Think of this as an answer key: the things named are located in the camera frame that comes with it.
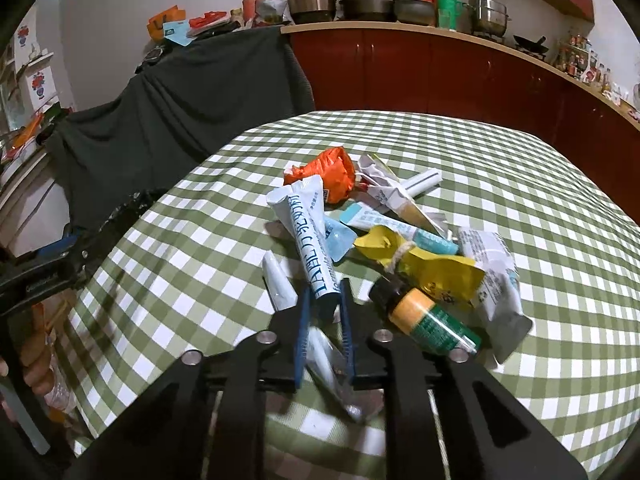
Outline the person's left hand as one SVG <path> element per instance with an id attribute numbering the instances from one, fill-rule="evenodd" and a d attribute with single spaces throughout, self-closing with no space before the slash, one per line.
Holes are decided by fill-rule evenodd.
<path id="1" fill-rule="evenodd" d="M 38 328 L 21 348 L 23 379 L 36 396 L 46 396 L 55 385 L 51 368 L 51 349 L 47 344 L 47 332 Z"/>

